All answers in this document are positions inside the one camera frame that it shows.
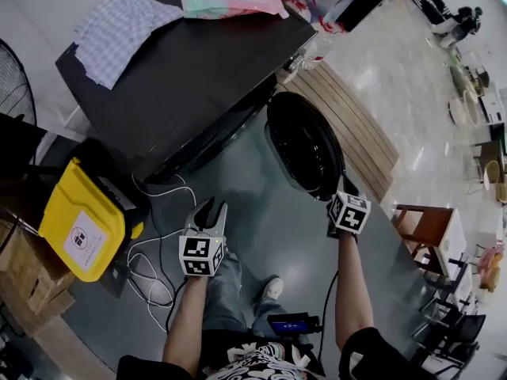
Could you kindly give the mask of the black washing machine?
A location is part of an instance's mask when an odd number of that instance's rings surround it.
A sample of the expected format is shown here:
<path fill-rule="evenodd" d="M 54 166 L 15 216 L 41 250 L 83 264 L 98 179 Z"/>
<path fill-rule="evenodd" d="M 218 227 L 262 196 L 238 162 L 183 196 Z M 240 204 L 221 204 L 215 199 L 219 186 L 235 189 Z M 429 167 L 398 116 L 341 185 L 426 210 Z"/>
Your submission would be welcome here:
<path fill-rule="evenodd" d="M 265 106 L 276 71 L 314 35 L 296 13 L 182 19 L 151 34 L 111 89 L 71 45 L 56 61 L 103 144 L 141 181 L 214 158 Z"/>

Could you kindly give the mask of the round white stool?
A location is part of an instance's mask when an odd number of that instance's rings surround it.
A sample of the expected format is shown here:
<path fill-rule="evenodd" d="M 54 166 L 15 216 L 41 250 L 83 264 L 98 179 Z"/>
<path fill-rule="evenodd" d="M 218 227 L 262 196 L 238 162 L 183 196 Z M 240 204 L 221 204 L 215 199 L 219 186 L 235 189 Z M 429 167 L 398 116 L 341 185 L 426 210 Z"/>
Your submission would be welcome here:
<path fill-rule="evenodd" d="M 459 98 L 453 98 L 448 102 L 448 112 L 456 126 L 464 126 L 467 123 L 467 110 Z"/>

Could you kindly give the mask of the wooden slatted platform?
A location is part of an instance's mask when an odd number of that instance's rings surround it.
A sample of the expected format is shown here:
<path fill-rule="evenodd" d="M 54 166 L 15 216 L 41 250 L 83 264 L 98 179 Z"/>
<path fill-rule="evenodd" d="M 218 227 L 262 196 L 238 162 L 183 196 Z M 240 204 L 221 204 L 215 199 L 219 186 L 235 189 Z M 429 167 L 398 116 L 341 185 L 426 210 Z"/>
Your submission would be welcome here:
<path fill-rule="evenodd" d="M 330 123 L 345 155 L 367 190 L 381 203 L 393 182 L 399 154 L 357 95 L 327 64 L 290 75 L 276 72 L 281 91 L 298 93 L 311 102 Z"/>

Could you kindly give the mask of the person's right forearm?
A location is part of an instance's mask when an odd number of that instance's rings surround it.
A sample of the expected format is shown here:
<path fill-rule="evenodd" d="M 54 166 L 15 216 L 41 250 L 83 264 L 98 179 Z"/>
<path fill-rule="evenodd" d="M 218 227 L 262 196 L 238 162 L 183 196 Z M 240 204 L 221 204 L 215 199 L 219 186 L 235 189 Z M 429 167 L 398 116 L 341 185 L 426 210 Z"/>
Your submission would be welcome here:
<path fill-rule="evenodd" d="M 338 242 L 335 338 L 342 352 L 354 333 L 374 326 L 374 319 L 356 239 L 341 232 Z"/>

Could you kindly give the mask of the person's black printed shirt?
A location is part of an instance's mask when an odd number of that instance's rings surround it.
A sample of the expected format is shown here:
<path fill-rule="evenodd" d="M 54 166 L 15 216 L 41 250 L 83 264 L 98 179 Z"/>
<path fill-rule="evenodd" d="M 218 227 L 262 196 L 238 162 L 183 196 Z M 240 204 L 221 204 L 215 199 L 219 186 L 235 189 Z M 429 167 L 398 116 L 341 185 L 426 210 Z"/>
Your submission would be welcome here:
<path fill-rule="evenodd" d="M 437 380 L 408 361 L 375 328 L 361 329 L 345 342 L 340 380 Z M 172 363 L 126 355 L 116 380 L 328 380 L 313 353 L 302 344 L 225 330 L 203 335 L 200 365 L 192 376 Z"/>

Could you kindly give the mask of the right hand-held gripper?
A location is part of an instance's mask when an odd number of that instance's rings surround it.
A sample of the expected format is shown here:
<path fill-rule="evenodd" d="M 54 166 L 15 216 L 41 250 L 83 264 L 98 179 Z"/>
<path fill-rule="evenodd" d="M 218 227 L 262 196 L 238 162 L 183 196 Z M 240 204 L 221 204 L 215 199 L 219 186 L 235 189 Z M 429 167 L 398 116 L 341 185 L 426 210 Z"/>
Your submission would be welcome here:
<path fill-rule="evenodd" d="M 372 204 L 364 193 L 347 177 L 341 176 L 337 191 L 326 205 L 328 217 L 327 236 L 338 239 L 341 234 L 351 234 L 355 239 L 363 231 L 371 213 Z"/>

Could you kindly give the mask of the person's grey jeans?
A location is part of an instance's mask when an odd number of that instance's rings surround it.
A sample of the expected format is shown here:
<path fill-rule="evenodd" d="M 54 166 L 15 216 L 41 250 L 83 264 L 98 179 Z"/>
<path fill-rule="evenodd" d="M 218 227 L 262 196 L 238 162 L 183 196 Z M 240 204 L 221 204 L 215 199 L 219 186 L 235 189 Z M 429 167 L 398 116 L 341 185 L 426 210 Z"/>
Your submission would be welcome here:
<path fill-rule="evenodd" d="M 241 286 L 241 262 L 234 253 L 227 252 L 216 274 L 208 281 L 203 330 L 251 333 L 255 336 L 276 339 L 278 335 L 272 330 L 267 317 L 271 314 L 286 314 L 286 310 L 278 299 L 262 300 L 263 287 L 253 302 L 253 324 L 248 326 L 240 307 Z"/>

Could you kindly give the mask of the large black standing fan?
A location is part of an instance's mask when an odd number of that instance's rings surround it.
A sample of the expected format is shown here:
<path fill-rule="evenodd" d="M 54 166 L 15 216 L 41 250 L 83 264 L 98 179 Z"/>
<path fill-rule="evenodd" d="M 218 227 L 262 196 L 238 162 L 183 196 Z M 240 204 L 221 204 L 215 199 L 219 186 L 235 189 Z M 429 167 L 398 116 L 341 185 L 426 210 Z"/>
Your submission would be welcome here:
<path fill-rule="evenodd" d="M 28 76 L 13 49 L 0 39 L 0 113 L 37 126 Z"/>

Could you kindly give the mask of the white flat panel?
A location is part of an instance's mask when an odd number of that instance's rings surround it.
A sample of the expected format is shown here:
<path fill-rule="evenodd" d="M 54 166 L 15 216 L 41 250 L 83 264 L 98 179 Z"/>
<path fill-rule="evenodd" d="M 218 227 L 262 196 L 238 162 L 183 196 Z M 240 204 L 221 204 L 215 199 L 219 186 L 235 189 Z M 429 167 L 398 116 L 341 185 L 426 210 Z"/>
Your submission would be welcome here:
<path fill-rule="evenodd" d="M 459 211 L 452 210 L 451 218 L 444 230 L 440 244 L 435 248 L 442 275 L 453 277 L 457 265 L 451 260 L 461 261 L 463 253 L 467 250 L 467 241 L 463 231 L 463 225 Z"/>

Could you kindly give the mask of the checked cloth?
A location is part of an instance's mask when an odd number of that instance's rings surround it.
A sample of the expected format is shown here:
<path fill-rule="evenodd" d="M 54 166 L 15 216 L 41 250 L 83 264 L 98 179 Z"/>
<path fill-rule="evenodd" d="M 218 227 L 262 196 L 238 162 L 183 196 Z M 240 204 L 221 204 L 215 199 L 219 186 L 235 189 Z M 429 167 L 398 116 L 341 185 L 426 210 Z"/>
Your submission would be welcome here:
<path fill-rule="evenodd" d="M 151 33 L 181 18 L 181 8 L 156 0 L 105 0 L 74 29 L 75 57 L 111 90 Z"/>

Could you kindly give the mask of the person's left forearm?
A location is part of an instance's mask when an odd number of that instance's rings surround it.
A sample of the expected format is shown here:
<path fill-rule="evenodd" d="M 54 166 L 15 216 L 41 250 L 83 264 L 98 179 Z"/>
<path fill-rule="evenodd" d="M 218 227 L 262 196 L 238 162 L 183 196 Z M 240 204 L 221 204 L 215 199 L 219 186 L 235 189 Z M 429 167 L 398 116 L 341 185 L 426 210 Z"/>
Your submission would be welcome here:
<path fill-rule="evenodd" d="M 196 378 L 200 362 L 208 277 L 191 276 L 185 285 L 164 346 L 162 361 Z"/>

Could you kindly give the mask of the person's white shoe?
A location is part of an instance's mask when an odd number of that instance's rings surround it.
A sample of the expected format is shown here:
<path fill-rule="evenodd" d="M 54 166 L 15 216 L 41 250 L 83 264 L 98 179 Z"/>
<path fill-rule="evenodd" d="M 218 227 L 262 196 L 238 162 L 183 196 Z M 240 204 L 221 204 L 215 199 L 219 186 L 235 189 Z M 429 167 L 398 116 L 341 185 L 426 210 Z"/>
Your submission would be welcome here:
<path fill-rule="evenodd" d="M 284 281 L 280 277 L 274 277 L 265 285 L 262 293 L 261 299 L 268 299 L 276 301 L 280 295 L 282 294 L 284 289 Z"/>

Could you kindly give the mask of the black chair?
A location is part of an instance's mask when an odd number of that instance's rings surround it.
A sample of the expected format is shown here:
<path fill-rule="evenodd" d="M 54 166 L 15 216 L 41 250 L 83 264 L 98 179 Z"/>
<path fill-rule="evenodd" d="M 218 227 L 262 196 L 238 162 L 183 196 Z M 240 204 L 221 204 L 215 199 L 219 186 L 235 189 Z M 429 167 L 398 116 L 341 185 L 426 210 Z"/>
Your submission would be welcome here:
<path fill-rule="evenodd" d="M 428 358 L 439 359 L 447 366 L 435 375 L 455 369 L 452 380 L 457 380 L 480 349 L 478 335 L 486 315 L 464 313 L 438 297 L 432 297 L 418 311 L 424 315 L 425 322 L 411 334 L 417 345 L 411 362 L 421 367 Z"/>

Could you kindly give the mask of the yellow and black floor sweeper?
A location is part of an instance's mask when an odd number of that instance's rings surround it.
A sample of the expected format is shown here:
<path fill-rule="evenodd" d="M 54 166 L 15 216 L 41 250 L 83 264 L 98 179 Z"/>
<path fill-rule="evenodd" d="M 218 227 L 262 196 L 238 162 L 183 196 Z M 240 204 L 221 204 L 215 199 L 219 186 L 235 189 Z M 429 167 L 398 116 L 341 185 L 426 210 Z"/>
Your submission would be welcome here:
<path fill-rule="evenodd" d="M 76 146 L 44 208 L 38 234 L 82 282 L 99 280 L 144 230 L 150 205 L 97 140 Z"/>

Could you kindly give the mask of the large clear water bottle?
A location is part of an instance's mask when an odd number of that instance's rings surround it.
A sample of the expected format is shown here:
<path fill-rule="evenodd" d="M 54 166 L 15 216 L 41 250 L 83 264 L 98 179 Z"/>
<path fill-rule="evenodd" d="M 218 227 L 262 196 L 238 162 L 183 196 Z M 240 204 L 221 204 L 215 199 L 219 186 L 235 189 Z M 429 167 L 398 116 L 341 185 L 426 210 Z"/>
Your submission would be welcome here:
<path fill-rule="evenodd" d="M 302 68 L 312 70 L 331 51 L 337 35 L 345 32 L 341 22 L 325 22 L 321 17 L 311 24 L 316 34 L 304 48 Z"/>

